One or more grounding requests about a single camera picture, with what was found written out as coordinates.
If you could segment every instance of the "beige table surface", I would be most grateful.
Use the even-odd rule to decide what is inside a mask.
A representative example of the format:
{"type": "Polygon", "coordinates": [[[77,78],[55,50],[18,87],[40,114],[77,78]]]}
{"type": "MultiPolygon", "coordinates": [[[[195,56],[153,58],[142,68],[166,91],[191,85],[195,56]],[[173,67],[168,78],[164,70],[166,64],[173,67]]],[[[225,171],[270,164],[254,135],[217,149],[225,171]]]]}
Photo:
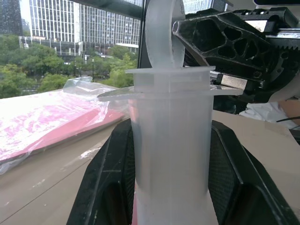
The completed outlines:
{"type": "MultiPolygon", "coordinates": [[[[300,147],[289,131],[222,112],[214,112],[213,119],[235,131],[300,214],[300,147]]],[[[114,127],[36,154],[1,175],[0,224],[66,224],[85,169],[114,127]]]]}

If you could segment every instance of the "pink sheet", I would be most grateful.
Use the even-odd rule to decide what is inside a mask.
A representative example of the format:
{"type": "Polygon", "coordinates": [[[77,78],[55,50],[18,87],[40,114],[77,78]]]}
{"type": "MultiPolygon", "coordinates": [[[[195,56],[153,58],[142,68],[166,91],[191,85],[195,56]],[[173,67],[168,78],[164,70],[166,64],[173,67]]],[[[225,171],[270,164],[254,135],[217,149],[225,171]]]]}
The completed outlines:
{"type": "Polygon", "coordinates": [[[0,164],[120,120],[108,105],[62,90],[1,99],[0,164]]]}

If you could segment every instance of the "plastic bag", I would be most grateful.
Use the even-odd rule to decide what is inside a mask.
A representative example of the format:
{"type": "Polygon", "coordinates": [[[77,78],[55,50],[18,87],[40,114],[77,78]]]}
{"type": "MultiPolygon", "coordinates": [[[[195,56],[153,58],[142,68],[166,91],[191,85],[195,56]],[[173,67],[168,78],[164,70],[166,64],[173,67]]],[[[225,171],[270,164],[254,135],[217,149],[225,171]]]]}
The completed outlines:
{"type": "Polygon", "coordinates": [[[127,102],[99,102],[113,87],[91,77],[68,80],[62,90],[0,100],[0,174],[34,152],[121,120],[127,102]]]}

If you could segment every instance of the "black cable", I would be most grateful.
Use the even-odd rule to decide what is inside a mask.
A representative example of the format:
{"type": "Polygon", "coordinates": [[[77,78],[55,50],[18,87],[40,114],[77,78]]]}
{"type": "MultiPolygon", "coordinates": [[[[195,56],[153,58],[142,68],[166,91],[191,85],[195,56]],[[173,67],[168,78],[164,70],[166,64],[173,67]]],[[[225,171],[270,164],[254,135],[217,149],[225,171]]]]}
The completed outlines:
{"type": "Polygon", "coordinates": [[[295,117],[291,117],[291,118],[286,118],[286,119],[283,119],[283,120],[278,120],[276,121],[277,123],[278,122],[283,122],[283,121],[287,121],[287,120],[298,120],[300,119],[300,116],[295,116],[295,117]]]}

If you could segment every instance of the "white cloth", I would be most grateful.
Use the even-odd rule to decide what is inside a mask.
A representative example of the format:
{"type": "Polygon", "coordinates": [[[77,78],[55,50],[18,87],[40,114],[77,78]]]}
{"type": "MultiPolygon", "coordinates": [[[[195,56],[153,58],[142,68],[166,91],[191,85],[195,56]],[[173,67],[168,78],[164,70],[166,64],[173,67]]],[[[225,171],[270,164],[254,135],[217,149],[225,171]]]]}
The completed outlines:
{"type": "MultiPolygon", "coordinates": [[[[287,118],[287,115],[279,106],[278,102],[264,104],[247,104],[246,110],[240,112],[240,115],[256,120],[268,121],[271,123],[277,123],[276,121],[287,118]]],[[[300,129],[300,127],[297,127],[298,125],[292,120],[278,122],[277,124],[286,126],[288,129],[300,129]]]]}

